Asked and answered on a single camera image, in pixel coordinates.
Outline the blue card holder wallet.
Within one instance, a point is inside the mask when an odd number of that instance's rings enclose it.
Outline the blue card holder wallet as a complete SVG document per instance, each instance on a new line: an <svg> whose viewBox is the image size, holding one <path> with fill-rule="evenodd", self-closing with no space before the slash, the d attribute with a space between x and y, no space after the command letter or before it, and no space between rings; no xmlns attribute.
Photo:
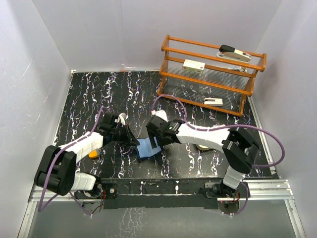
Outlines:
<svg viewBox="0 0 317 238"><path fill-rule="evenodd" d="M144 161L152 156L155 156L156 154L160 153L162 151L162 147L159 146L157 139L154 137L154 142L156 147L153 148L150 142L150 138L144 138L144 139L137 139L139 142L139 145L136 146L136 153L137 158L140 161Z"/></svg>

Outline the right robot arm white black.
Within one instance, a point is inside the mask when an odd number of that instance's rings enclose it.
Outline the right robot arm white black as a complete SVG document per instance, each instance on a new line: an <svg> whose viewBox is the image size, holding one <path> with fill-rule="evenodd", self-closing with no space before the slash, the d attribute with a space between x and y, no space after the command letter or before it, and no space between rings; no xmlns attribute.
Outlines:
<svg viewBox="0 0 317 238"><path fill-rule="evenodd" d="M150 145L155 148L172 143L195 144L223 153L227 171L220 183L208 188L212 196L234 197L239 185L252 170L260 146L242 127L194 127L183 120L166 121L153 116L146 125Z"/></svg>

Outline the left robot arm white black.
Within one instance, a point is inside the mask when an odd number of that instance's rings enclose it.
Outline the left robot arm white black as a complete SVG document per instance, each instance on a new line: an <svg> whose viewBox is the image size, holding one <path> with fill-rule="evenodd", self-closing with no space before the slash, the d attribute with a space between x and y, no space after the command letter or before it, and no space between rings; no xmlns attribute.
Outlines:
<svg viewBox="0 0 317 238"><path fill-rule="evenodd" d="M83 191L91 198L101 196L101 179L90 173L76 171L76 164L86 156L98 155L98 150L111 142L122 146L139 145L126 122L127 115L105 114L93 132L87 132L73 142L62 146L48 146L35 174L34 183L58 195Z"/></svg>

